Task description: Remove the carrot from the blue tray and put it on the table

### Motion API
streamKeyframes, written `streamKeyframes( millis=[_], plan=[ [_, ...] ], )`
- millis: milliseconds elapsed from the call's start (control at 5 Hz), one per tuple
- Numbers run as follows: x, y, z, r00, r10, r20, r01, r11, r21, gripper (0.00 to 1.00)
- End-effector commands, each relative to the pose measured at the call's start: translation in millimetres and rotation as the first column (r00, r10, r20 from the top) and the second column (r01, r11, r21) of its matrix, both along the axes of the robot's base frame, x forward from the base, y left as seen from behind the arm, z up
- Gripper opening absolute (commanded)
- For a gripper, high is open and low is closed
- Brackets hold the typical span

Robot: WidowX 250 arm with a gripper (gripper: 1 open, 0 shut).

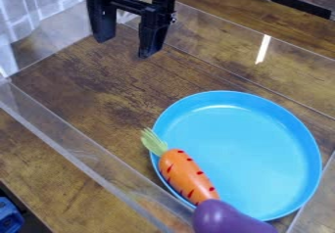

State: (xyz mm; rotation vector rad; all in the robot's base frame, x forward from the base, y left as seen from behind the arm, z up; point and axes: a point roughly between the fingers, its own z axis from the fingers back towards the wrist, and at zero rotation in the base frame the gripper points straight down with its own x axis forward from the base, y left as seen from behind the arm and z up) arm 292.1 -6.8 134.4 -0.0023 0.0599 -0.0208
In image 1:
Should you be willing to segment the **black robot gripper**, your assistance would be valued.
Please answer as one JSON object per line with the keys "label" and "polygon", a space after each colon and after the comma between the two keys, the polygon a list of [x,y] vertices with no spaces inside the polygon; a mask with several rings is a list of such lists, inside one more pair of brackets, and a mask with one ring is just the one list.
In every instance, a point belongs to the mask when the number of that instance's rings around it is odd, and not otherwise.
{"label": "black robot gripper", "polygon": [[146,59],[165,46],[169,27],[175,22],[175,0],[87,0],[90,21],[98,43],[115,37],[117,8],[141,14],[147,7],[161,12],[146,11],[139,24],[139,57]]}

